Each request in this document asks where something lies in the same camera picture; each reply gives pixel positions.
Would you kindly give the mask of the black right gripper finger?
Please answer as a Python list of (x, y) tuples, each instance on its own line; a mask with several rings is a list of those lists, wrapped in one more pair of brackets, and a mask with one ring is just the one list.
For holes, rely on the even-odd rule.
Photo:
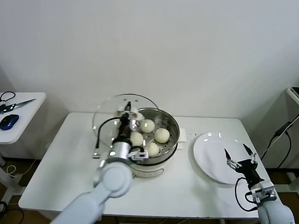
[(256, 164), (256, 153), (253, 153), (253, 151), (251, 150), (250, 147), (248, 147), (246, 144), (243, 144), (243, 147), (245, 149), (245, 151), (247, 152), (249, 158), (246, 160), (243, 160), (243, 162), (246, 163), (251, 163), (251, 164)]
[(241, 167), (241, 164), (238, 163), (238, 162), (235, 162), (234, 160), (232, 160), (231, 157), (230, 157), (230, 155), (229, 155), (229, 153), (228, 153), (228, 151), (226, 149), (224, 149), (224, 151), (225, 151), (225, 158), (227, 160), (227, 162), (226, 162), (227, 165), (230, 168), (232, 168), (233, 170), (239, 169)]

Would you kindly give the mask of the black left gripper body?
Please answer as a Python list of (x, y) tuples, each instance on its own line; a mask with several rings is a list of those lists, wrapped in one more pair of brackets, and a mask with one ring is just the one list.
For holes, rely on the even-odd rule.
[(128, 113), (123, 113), (120, 117), (117, 138), (115, 141), (130, 141), (132, 133), (132, 122)]

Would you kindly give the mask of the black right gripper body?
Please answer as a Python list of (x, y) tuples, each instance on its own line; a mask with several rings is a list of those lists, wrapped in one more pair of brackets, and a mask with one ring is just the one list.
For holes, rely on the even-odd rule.
[(238, 168), (236, 172), (242, 173), (246, 178), (248, 185), (256, 185), (262, 181), (262, 178), (258, 175), (257, 169), (257, 162), (252, 161), (251, 159), (242, 160), (237, 162)]

